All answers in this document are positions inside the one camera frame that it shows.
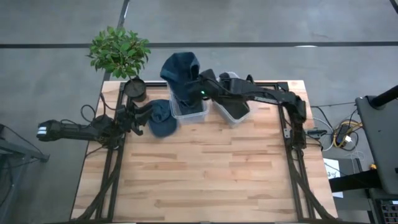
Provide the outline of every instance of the white label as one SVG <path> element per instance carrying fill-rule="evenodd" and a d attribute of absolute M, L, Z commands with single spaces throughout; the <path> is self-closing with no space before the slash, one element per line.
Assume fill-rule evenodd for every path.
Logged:
<path fill-rule="evenodd" d="M 325 163 L 326 173 L 328 174 L 328 179 L 340 177 L 340 172 L 339 172 L 340 168 L 339 168 L 337 160 L 323 159 L 323 162 Z M 342 192 L 335 192 L 332 194 L 334 197 L 343 198 Z"/>

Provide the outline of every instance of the potted plant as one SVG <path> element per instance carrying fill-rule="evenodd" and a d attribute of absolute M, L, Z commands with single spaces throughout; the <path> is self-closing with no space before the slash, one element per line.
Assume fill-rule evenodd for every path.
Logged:
<path fill-rule="evenodd" d="M 97 35 L 90 47 L 88 57 L 92 58 L 91 66 L 97 71 L 99 68 L 105 69 L 114 77 L 126 78 L 129 81 L 124 85 L 124 92 L 134 101 L 142 102 L 146 98 L 146 85 L 138 74 L 141 69 L 145 69 L 144 64 L 148 62 L 150 50 L 146 47 L 149 43 L 147 39 L 140 39 L 137 33 L 124 28 L 107 28 L 108 32 L 101 31 Z"/>

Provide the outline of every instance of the yellow wire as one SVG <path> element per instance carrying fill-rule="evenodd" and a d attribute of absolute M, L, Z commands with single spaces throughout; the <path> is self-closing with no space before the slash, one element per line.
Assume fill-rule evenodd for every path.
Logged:
<path fill-rule="evenodd" d="M 349 128 L 349 130 L 347 130 L 347 133 L 350 133 L 350 132 L 351 132 L 355 127 L 357 127 L 357 126 L 362 127 L 362 122 L 358 123 L 358 122 L 356 122 L 356 121 L 351 121 L 351 122 L 349 122 L 349 121 L 344 121 L 344 122 L 342 122 L 342 123 L 339 124 L 339 126 L 337 127 L 337 129 L 340 128 L 342 124 L 355 124 L 353 127 Z M 339 145 L 337 145 L 337 143 L 336 143 L 336 137 L 337 137 L 337 134 L 335 133 L 335 134 L 333 135 L 333 145 L 334 145 L 335 147 L 341 147 L 341 146 L 343 146 L 344 141 L 342 141 Z"/>

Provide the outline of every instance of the navy blue cloth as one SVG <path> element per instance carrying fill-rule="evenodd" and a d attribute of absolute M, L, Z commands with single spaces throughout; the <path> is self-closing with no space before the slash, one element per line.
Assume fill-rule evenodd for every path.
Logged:
<path fill-rule="evenodd" d="M 177 120 L 173 118 L 168 100 L 152 100 L 152 115 L 148 123 L 149 128 L 158 138 L 167 137 L 177 129 Z"/>
<path fill-rule="evenodd" d="M 169 84 L 182 115 L 203 111 L 201 100 L 189 98 L 188 82 L 199 77 L 199 61 L 192 52 L 172 54 L 163 64 L 160 77 Z"/>

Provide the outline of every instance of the green plant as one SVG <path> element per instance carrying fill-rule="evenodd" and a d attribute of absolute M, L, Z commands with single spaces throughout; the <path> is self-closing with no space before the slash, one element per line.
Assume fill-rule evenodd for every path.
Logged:
<path fill-rule="evenodd" d="M 113 29 L 107 28 L 105 31 L 99 32 L 90 47 L 92 58 L 91 66 L 97 71 L 99 68 L 105 69 L 106 72 L 112 73 L 116 78 L 122 76 L 135 77 L 139 74 L 141 68 L 145 69 L 144 58 L 148 62 L 148 54 L 150 50 L 146 47 L 149 43 L 147 39 L 140 39 L 137 33 L 129 31 L 128 34 L 124 28 Z"/>

